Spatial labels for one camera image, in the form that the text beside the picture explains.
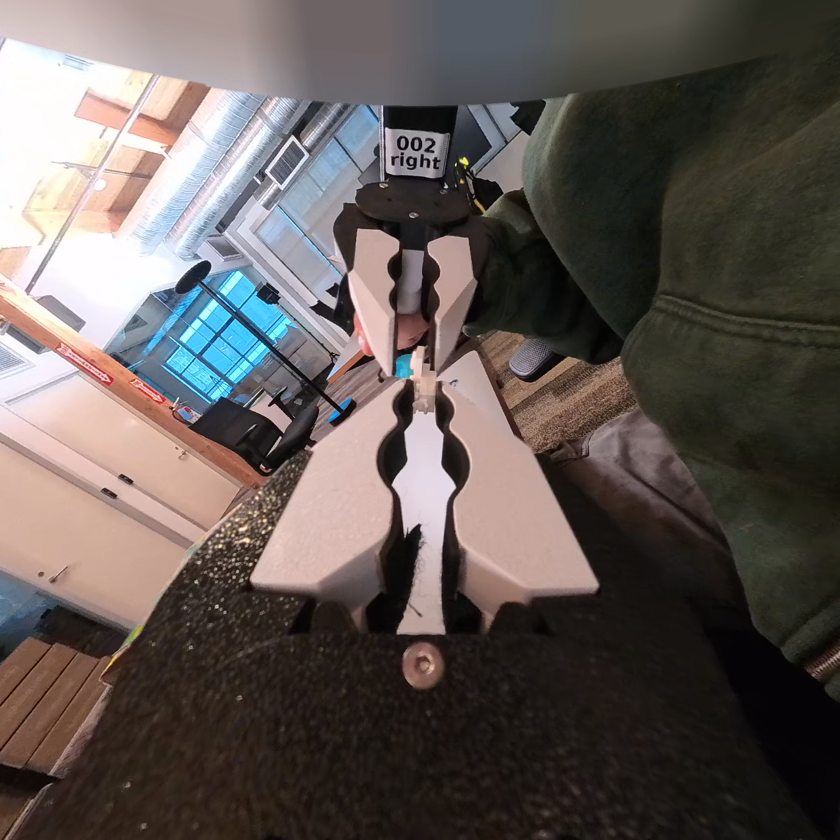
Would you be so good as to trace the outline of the wooden slat bench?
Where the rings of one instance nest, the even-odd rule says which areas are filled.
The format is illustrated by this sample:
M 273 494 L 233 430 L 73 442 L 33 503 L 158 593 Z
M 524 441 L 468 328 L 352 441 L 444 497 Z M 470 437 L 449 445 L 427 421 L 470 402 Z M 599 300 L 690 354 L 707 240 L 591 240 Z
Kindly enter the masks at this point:
M 105 684 L 109 657 L 26 638 L 1 665 L 1 763 L 49 773 L 76 737 Z

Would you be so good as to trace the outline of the person's right forearm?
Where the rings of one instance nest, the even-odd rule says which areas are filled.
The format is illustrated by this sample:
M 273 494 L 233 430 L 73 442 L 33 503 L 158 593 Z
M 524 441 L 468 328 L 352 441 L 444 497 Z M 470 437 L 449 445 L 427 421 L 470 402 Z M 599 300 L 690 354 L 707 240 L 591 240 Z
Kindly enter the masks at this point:
M 605 364 L 620 355 L 623 339 L 574 282 L 523 190 L 503 194 L 478 224 L 486 258 L 464 334 L 517 333 L 588 364 Z

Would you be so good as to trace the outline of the wooden beam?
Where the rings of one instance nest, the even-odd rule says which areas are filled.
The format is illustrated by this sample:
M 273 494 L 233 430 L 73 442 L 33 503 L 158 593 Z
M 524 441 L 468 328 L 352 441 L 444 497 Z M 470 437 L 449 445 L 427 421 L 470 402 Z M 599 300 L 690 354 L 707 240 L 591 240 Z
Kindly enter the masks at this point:
M 43 344 L 48 351 L 57 354 L 54 352 L 55 347 L 59 343 L 65 343 L 103 371 L 108 372 L 114 382 L 110 386 L 105 386 L 78 369 L 107 396 L 123 404 L 145 423 L 167 436 L 174 444 L 179 445 L 187 454 L 197 457 L 215 469 L 217 473 L 226 475 L 241 487 L 258 489 L 266 483 L 265 477 L 249 467 L 234 452 L 196 434 L 188 425 L 178 420 L 173 415 L 172 402 L 167 400 L 167 404 L 158 405 L 135 390 L 130 385 L 131 379 L 136 376 L 134 373 L 81 336 L 79 332 L 60 321 L 55 314 L 49 312 L 5 276 L 1 278 L 1 314 L 2 320 L 11 323 L 29 338 Z

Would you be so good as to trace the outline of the silver ventilation duct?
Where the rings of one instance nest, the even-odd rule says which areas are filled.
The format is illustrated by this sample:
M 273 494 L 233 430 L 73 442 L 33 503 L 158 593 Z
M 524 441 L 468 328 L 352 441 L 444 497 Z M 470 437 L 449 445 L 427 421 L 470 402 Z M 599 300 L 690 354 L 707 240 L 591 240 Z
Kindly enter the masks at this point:
M 132 252 L 153 254 L 264 100 L 221 88 L 206 94 L 119 228 Z
M 298 141 L 313 157 L 331 140 L 339 129 L 347 122 L 357 105 L 352 103 L 321 104 L 311 119 L 303 126 Z M 270 178 L 266 178 L 263 185 L 257 188 L 255 200 L 266 210 L 270 210 L 280 200 L 282 190 Z

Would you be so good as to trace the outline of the person's green hoodie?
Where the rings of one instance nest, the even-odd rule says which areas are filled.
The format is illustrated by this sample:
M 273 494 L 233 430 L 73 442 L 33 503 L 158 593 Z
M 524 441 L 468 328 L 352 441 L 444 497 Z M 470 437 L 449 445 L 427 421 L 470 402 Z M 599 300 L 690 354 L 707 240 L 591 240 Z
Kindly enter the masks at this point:
M 838 700 L 838 24 L 548 101 L 523 169 L 560 266 L 515 330 L 622 355 L 755 626 Z

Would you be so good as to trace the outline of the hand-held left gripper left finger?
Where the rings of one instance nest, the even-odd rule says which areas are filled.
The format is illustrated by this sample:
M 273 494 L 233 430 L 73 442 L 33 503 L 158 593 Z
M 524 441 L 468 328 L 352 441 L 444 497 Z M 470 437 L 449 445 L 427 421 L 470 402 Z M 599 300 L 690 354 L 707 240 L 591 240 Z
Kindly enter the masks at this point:
M 358 628 L 398 624 L 411 384 L 395 380 L 319 441 L 250 576 L 258 591 L 338 603 Z

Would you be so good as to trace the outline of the white vent grille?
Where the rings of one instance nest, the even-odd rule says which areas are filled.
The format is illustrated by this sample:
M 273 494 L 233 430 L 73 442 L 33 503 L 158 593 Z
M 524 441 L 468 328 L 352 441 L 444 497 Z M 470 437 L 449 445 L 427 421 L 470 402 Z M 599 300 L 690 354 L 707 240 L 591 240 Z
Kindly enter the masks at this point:
M 284 191 L 310 157 L 309 150 L 292 134 L 266 166 L 266 178 L 276 188 Z

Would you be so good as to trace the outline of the white cabinet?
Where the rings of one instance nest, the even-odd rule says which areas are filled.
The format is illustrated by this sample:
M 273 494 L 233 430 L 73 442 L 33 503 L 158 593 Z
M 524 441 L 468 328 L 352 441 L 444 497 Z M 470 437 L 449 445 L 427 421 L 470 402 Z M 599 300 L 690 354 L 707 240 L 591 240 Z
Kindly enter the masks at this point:
M 14 384 L 2 381 L 2 572 L 131 629 L 240 485 L 81 374 Z

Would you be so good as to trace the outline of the large paned window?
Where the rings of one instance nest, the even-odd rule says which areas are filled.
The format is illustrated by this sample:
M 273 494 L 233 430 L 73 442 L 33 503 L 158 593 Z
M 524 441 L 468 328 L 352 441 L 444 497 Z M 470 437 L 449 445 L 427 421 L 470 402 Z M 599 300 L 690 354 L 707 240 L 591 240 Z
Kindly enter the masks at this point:
M 266 344 L 232 314 L 237 310 L 273 344 L 301 337 L 298 326 L 276 304 L 259 299 L 243 269 L 206 278 L 216 296 L 196 287 L 176 295 L 174 321 L 164 334 L 162 365 L 200 398 L 230 397 L 265 362 L 277 362 Z

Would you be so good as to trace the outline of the black office chair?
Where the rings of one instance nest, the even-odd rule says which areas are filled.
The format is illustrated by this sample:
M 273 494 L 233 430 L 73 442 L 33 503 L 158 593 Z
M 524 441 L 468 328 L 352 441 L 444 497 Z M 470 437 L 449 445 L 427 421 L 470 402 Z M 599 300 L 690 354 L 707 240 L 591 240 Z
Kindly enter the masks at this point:
M 311 404 L 281 431 L 266 416 L 223 397 L 190 428 L 233 451 L 262 476 L 270 476 L 292 456 L 314 446 L 311 435 L 318 418 L 318 406 Z

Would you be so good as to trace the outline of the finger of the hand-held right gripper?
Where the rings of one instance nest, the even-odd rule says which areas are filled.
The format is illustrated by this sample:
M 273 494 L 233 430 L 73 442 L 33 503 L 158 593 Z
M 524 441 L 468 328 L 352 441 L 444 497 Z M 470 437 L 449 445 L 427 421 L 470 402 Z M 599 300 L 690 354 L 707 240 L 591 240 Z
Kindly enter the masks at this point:
M 427 245 L 426 255 L 430 265 L 424 289 L 428 361 L 434 371 L 442 371 L 459 341 L 477 282 L 467 238 L 435 238 Z
M 396 281 L 390 267 L 400 255 L 393 236 L 379 228 L 357 230 L 350 295 L 369 349 L 386 375 L 394 375 L 397 342 Z

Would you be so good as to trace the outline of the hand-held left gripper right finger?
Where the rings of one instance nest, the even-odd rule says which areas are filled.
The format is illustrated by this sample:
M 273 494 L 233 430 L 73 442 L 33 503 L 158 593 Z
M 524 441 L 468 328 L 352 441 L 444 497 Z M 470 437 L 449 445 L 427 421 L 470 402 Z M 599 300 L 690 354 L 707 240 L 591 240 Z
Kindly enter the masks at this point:
M 442 608 L 447 634 L 488 628 L 501 607 L 599 590 L 532 449 L 509 420 L 477 350 L 437 378 L 447 503 Z

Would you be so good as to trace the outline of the white lego piece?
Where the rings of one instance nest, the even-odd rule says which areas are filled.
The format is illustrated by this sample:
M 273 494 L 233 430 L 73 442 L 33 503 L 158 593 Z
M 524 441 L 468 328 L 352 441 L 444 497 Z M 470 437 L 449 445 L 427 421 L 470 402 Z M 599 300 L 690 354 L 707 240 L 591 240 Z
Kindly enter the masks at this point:
M 434 414 L 438 390 L 436 373 L 426 362 L 427 347 L 419 344 L 411 354 L 411 376 L 413 384 L 413 412 Z

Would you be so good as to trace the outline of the person's grey pants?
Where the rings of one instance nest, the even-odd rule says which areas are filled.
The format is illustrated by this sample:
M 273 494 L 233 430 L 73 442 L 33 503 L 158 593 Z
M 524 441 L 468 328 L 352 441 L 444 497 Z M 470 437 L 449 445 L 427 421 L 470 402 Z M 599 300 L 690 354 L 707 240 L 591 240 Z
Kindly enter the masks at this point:
M 754 711 L 816 715 L 821 688 L 754 628 L 716 516 L 662 430 L 639 408 L 541 454 L 604 511 L 679 593 Z

